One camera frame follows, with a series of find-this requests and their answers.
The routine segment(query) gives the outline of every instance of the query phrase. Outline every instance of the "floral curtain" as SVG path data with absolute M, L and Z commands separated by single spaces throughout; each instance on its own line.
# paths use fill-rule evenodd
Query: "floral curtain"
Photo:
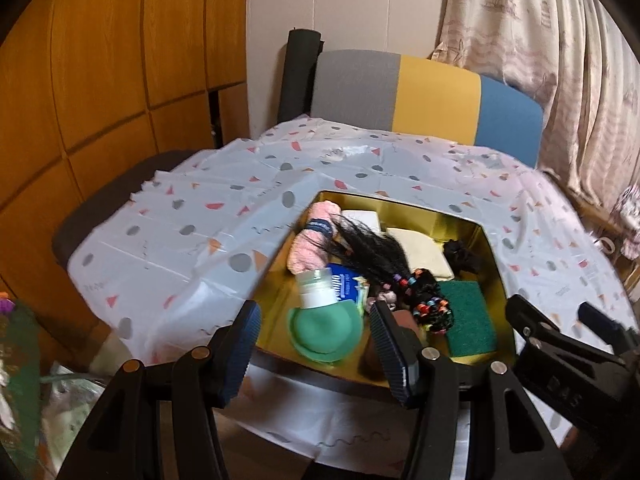
M 535 99 L 538 168 L 572 192 L 610 211 L 638 180 L 640 65 L 598 0 L 448 0 L 433 59 Z

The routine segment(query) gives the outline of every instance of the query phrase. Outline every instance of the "black hair extension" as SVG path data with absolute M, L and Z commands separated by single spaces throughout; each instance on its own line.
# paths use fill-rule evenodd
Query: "black hair extension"
M 410 308 L 416 321 L 430 332 L 444 333 L 453 326 L 449 301 L 427 269 L 411 272 L 398 241 L 388 234 L 376 234 L 361 222 L 345 217 L 332 219 L 338 237 L 327 240 L 327 253 L 340 258 L 369 283 L 392 290 Z

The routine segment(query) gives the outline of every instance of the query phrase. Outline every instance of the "pink towel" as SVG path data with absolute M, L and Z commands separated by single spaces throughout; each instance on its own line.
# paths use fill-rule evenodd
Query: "pink towel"
M 329 257 L 321 247 L 334 237 L 332 218 L 339 215 L 340 206 L 329 200 L 311 205 L 306 227 L 293 240 L 287 258 L 287 268 L 293 274 L 326 267 Z

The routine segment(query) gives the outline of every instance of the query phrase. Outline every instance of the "green sponge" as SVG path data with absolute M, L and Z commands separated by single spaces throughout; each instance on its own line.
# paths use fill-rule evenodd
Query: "green sponge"
M 454 325 L 447 332 L 450 356 L 494 352 L 497 337 L 478 283 L 452 280 L 438 284 L 454 315 Z

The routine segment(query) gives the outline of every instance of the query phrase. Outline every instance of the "patterned tablecloth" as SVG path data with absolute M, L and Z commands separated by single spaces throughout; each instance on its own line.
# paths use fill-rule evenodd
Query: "patterned tablecloth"
M 322 119 L 279 124 L 258 140 L 204 150 L 157 172 L 84 241 L 69 274 L 135 357 L 172 360 L 231 323 L 323 189 L 382 195 L 479 223 L 507 295 L 528 298 L 587 344 L 604 348 L 576 320 L 583 301 L 635 325 L 614 270 L 541 173 L 488 148 Z M 567 421 L 534 402 L 560 441 Z M 415 416 L 253 366 L 225 414 L 320 462 L 389 476 L 400 473 Z M 463 410 L 452 478 L 464 476 L 467 435 Z

